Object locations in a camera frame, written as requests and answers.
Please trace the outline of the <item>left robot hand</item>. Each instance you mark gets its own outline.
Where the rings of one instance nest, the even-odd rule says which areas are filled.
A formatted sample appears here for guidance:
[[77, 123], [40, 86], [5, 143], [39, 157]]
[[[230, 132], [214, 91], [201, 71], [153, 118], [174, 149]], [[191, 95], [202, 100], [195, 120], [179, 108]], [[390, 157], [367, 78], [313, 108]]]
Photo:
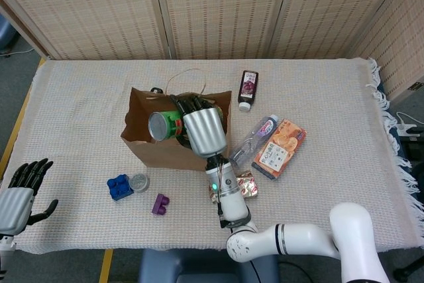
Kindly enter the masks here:
[[13, 174], [6, 190], [1, 192], [1, 237], [14, 237], [26, 227], [49, 218], [56, 210], [54, 199], [42, 213], [32, 214], [34, 199], [53, 161], [44, 158], [24, 163]]

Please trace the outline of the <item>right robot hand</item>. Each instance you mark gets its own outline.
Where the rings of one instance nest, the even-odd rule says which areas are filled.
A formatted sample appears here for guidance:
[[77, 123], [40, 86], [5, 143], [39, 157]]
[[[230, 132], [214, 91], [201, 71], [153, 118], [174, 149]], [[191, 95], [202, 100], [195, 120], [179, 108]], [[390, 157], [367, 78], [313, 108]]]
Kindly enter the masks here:
[[198, 95], [170, 95], [170, 99], [182, 116], [190, 147], [196, 155], [210, 158], [226, 150], [227, 140], [215, 106]]

